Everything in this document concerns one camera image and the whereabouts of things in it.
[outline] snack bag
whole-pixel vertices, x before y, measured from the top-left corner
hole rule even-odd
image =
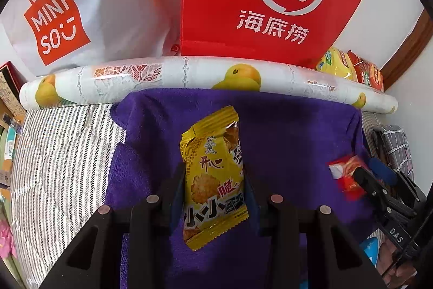
[[[352,201],[358,200],[365,194],[364,189],[353,178],[355,169],[358,167],[368,170],[368,167],[357,155],[348,155],[329,163],[332,176],[337,180],[337,184],[346,197]]]
[[[349,56],[343,51],[331,47],[316,65],[317,71],[337,75],[357,82],[356,71],[349,59]]]
[[[378,67],[368,60],[358,57],[351,50],[347,52],[358,77],[358,82],[383,92],[383,76]]]
[[[182,134],[183,240],[193,251],[248,218],[238,124],[238,114],[228,106]]]

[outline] miniso bag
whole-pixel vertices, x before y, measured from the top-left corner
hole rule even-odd
[[[169,54],[161,0],[9,0],[0,21],[34,75]]]

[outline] brown wooden trim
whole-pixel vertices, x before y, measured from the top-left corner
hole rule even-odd
[[[433,21],[424,9],[412,33],[380,70],[383,75],[385,91],[409,69],[427,46],[432,35]]]

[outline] bolt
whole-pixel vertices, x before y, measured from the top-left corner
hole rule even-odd
[[[272,201],[274,204],[280,204],[281,202],[284,201],[284,197],[282,197],[281,195],[278,195],[278,194],[273,194],[273,195],[271,196],[271,201]]]
[[[148,197],[146,197],[146,201],[150,204],[154,204],[154,203],[159,201],[159,196],[158,195],[149,195]]]
[[[106,215],[110,211],[110,206],[104,204],[98,208],[98,213],[100,215]]]
[[[323,213],[324,215],[329,215],[329,214],[332,212],[331,207],[326,206],[325,204],[322,205],[322,206],[320,206],[319,210],[320,210],[320,212]]]

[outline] purple cloth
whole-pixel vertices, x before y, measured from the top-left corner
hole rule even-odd
[[[328,163],[353,151],[367,158],[361,113],[352,106],[279,94],[152,89],[130,93],[113,105],[111,117],[126,129],[113,155],[106,203],[133,206],[156,192],[182,161],[181,134],[195,122],[232,105],[240,118],[240,143],[248,172],[298,207],[329,205],[362,241],[373,230],[366,200],[348,202]],[[256,237],[248,221],[192,252],[183,242],[182,222],[159,245],[157,260],[166,288],[264,287],[269,239]],[[126,287],[126,254],[122,257]]]

